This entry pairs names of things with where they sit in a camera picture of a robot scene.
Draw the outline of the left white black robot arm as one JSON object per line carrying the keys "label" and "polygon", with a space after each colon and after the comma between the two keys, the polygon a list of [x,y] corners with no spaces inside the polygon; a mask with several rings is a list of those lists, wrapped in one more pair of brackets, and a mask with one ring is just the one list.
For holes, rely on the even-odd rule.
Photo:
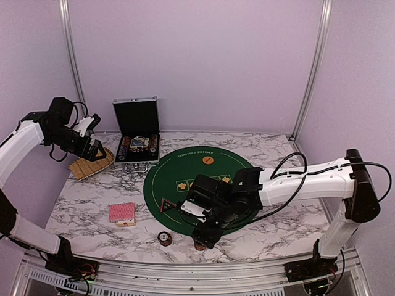
{"label": "left white black robot arm", "polygon": [[[107,156],[102,144],[91,138],[93,128],[101,121],[99,115],[85,115],[70,124],[77,103],[64,97],[55,97],[48,110],[33,111],[24,116],[16,129],[1,143],[1,186],[8,179],[13,182],[28,177],[34,169],[39,147],[58,147],[65,154],[73,154],[89,162],[104,160]],[[46,254],[46,268],[58,273],[73,274],[95,261],[77,258],[68,239],[55,235],[24,218],[12,202],[1,193],[1,235],[16,244]]]}

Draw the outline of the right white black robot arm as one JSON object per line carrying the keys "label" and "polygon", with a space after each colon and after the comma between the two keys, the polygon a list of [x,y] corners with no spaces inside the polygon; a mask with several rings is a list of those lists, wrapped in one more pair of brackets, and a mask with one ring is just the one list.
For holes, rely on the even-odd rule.
{"label": "right white black robot arm", "polygon": [[278,205],[279,212],[294,200],[340,198],[338,212],[316,240],[312,258],[286,264],[289,274],[319,276],[336,268],[341,247],[359,225],[380,213],[368,166],[358,150],[349,149],[344,158],[312,166],[305,163],[294,170],[243,168],[232,183],[197,175],[180,210],[199,220],[192,237],[211,249],[234,220],[249,212],[272,205]]}

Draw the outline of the red poker chip stack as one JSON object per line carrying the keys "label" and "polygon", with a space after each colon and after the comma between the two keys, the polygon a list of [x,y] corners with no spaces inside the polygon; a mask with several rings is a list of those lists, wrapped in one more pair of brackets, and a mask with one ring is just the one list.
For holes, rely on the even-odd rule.
{"label": "red poker chip stack", "polygon": [[196,240],[194,241],[194,247],[198,251],[203,251],[206,249],[205,245],[201,244],[200,242],[198,242]]}

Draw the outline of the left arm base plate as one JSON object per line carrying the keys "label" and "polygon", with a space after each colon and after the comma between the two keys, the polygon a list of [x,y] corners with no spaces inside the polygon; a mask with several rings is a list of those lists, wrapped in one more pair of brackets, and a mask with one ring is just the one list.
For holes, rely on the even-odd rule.
{"label": "left arm base plate", "polygon": [[84,258],[73,258],[70,262],[58,258],[48,258],[45,268],[70,277],[70,281],[94,280],[99,263]]}

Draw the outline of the orange round blind button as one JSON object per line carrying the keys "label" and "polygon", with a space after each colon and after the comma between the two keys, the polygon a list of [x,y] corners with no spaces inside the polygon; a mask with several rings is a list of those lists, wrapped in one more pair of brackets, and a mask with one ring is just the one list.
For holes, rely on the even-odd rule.
{"label": "orange round blind button", "polygon": [[210,165],[213,164],[214,162],[214,158],[210,157],[210,156],[206,156],[202,159],[203,163],[205,163],[206,165]]}

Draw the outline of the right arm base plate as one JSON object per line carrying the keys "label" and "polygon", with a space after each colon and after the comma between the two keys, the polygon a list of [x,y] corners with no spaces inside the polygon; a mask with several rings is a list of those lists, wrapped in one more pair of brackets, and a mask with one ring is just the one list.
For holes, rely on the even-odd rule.
{"label": "right arm base plate", "polygon": [[305,281],[331,274],[338,270],[335,260],[299,260],[286,263],[284,267],[288,282]]}

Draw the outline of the black triangular all-in button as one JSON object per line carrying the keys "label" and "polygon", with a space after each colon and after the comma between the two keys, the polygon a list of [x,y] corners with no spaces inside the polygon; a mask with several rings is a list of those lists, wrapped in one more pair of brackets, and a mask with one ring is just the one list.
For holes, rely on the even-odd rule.
{"label": "black triangular all-in button", "polygon": [[161,207],[160,207],[160,212],[165,213],[169,210],[176,209],[177,205],[167,199],[162,199]]}

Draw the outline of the dark brown poker chip stack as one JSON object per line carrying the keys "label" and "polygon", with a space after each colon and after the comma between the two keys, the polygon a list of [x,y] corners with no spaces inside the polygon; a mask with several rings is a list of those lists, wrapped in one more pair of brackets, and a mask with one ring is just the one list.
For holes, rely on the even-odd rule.
{"label": "dark brown poker chip stack", "polygon": [[172,244],[172,237],[166,231],[162,231],[162,232],[158,233],[157,239],[158,239],[160,245],[162,245],[164,247],[167,247]]}

